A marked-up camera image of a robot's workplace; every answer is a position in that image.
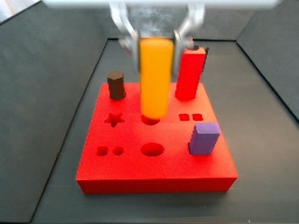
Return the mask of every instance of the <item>dark brown peg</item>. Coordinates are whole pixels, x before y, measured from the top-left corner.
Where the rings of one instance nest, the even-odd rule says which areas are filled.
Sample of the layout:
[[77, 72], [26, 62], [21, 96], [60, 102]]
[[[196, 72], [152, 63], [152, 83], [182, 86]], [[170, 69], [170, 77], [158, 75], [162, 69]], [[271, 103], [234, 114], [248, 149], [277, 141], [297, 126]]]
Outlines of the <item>dark brown peg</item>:
[[109, 98], [114, 101], [122, 100], [126, 97], [124, 87], [124, 74], [113, 71], [106, 75], [106, 84], [109, 91]]

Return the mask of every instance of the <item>red shape sorter board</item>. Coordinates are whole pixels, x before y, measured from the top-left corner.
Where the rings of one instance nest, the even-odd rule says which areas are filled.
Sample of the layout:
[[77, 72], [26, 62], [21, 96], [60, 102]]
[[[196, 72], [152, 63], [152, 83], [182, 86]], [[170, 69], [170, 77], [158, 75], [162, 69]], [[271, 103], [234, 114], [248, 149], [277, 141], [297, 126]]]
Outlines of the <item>red shape sorter board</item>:
[[[109, 99], [108, 84], [101, 85], [76, 177], [84, 193], [229, 189], [238, 175], [224, 136], [218, 135], [210, 155], [193, 156], [188, 151], [193, 124], [217, 121], [204, 87], [198, 84], [194, 100], [180, 102], [173, 97], [174, 85], [168, 115], [156, 125], [141, 121], [138, 83], [125, 84], [125, 99], [120, 101]], [[114, 127], [108, 114], [117, 119]]]

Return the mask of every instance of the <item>red pillar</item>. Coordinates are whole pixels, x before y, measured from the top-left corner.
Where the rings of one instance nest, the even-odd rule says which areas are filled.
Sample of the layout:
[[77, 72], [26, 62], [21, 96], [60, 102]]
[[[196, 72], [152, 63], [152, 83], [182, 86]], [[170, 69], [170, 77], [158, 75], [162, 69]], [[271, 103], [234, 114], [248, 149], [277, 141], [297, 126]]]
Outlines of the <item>red pillar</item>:
[[182, 102], [194, 99], [205, 56], [206, 52], [202, 47], [197, 50], [185, 49], [181, 54], [174, 97]]

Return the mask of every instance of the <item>orange cylinder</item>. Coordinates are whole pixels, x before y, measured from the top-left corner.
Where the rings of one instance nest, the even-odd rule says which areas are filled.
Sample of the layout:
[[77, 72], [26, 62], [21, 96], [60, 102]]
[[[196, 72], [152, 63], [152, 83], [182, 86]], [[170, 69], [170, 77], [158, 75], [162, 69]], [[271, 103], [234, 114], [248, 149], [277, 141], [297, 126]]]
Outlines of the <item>orange cylinder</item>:
[[173, 61], [168, 38], [140, 39], [141, 113], [150, 119], [166, 114]]

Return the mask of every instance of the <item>purple cube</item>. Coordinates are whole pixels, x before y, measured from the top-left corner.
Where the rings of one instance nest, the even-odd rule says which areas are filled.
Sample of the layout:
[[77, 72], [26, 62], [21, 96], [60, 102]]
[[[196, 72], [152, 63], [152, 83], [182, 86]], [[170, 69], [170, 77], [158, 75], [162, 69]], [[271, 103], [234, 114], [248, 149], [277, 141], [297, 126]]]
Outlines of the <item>purple cube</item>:
[[216, 122], [196, 122], [190, 135], [190, 154], [209, 155], [218, 140], [218, 136], [220, 126]]

